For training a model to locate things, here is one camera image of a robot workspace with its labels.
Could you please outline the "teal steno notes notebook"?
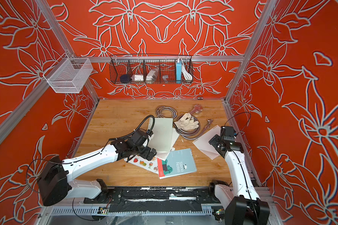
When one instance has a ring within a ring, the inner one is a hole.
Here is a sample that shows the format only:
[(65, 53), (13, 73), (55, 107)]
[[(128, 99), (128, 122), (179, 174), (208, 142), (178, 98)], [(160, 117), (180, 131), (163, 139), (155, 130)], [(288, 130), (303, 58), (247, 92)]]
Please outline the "teal steno notes notebook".
[(157, 159), (157, 164), (159, 179), (197, 172), (191, 149), (171, 151), (165, 160)]

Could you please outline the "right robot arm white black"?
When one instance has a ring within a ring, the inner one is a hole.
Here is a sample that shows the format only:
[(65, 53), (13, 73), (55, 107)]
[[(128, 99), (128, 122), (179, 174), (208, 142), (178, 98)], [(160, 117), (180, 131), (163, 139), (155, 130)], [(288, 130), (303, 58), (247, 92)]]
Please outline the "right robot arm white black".
[(236, 141), (238, 134), (234, 127), (224, 125), (208, 142), (224, 158), (232, 178), (232, 187), (223, 181), (210, 183), (209, 191), (223, 206), (213, 215), (226, 225), (266, 225), (269, 204), (260, 199), (251, 182), (243, 146)]

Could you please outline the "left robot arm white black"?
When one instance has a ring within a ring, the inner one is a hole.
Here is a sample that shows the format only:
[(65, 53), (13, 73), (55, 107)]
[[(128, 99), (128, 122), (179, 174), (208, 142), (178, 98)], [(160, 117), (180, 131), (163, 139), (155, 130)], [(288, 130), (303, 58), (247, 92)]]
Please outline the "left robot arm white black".
[(60, 160), (55, 156), (47, 161), (37, 179), (38, 191), (44, 206), (52, 206), (66, 198), (95, 199), (106, 191), (104, 181), (79, 181), (77, 178), (100, 166), (122, 159), (130, 162), (135, 156), (152, 160), (156, 149), (148, 146), (154, 133), (155, 117), (147, 116), (143, 121), (151, 120), (148, 130), (138, 126), (130, 134), (111, 138), (104, 147), (79, 157)]

